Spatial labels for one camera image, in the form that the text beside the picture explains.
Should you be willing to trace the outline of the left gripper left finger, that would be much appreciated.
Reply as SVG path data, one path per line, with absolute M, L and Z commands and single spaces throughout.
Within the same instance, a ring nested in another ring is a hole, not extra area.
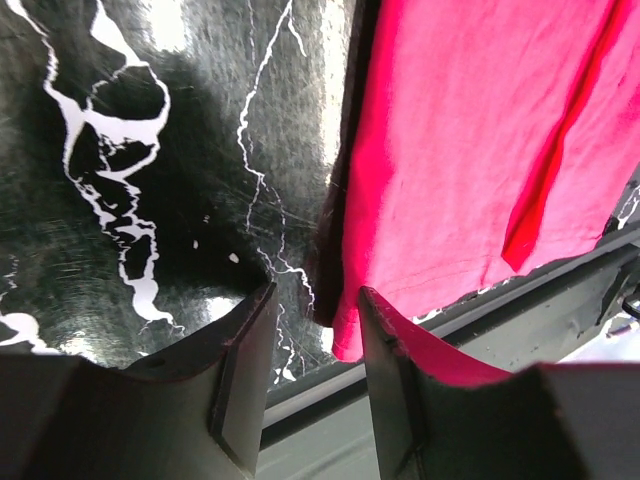
M 251 479 L 277 318 L 274 284 L 126 369 L 1 358 L 5 479 Z

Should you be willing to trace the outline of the pink t shirt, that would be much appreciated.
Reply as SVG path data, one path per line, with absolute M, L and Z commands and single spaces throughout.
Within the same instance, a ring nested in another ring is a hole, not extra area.
M 639 162 L 635 1 L 384 1 L 350 150 L 332 352 L 591 251 Z

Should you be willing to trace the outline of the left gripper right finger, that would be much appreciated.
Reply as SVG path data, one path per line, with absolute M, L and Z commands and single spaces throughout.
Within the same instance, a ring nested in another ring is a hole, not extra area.
M 384 479 L 635 479 L 639 368 L 536 363 L 511 373 L 364 287 L 358 310 Z

